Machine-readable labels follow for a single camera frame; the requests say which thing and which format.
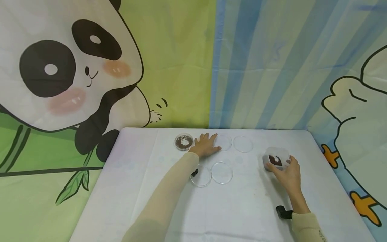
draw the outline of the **panda face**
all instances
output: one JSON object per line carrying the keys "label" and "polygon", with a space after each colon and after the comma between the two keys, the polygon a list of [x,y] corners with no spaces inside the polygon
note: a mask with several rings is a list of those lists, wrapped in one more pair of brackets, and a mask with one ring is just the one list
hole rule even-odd
{"label": "panda face", "polygon": [[136,43],[109,0],[0,2],[0,105],[37,129],[75,126],[138,83]]}

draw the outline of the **white powder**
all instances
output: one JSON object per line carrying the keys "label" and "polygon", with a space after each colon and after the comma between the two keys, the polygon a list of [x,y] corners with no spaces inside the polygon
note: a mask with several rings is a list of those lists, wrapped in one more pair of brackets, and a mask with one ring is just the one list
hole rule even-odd
{"label": "white powder", "polygon": [[189,145],[190,142],[186,139],[182,139],[182,141],[180,142],[182,145],[186,146],[186,145]]}

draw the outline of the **soil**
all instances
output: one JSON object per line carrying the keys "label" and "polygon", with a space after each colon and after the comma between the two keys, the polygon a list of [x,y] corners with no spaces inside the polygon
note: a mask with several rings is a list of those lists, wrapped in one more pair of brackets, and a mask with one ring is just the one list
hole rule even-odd
{"label": "soil", "polygon": [[281,159],[278,156],[269,155],[270,162],[276,166],[282,166]]}
{"label": "soil", "polygon": [[182,135],[176,139],[175,145],[178,149],[185,150],[185,149],[188,149],[189,147],[191,147],[193,142],[194,141],[193,141],[192,137],[190,137],[188,135]]}

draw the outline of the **person's left hand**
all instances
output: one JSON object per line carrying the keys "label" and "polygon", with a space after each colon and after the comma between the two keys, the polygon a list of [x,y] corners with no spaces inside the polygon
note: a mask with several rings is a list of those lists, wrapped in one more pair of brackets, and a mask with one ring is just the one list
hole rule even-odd
{"label": "person's left hand", "polygon": [[213,147],[215,138],[217,134],[208,138],[209,134],[201,134],[199,140],[195,138],[195,146],[192,147],[189,152],[193,152],[200,157],[209,156],[217,151],[220,151],[222,148],[220,146]]}

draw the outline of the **pink cheek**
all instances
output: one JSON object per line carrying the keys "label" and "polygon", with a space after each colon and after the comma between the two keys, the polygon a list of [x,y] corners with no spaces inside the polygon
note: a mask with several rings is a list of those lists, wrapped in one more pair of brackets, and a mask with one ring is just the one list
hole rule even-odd
{"label": "pink cheek", "polygon": [[86,93],[80,88],[69,88],[50,99],[48,110],[52,115],[64,116],[80,110],[86,100]]}
{"label": "pink cheek", "polygon": [[109,60],[103,65],[105,72],[115,78],[125,78],[131,73],[130,66],[120,60]]}

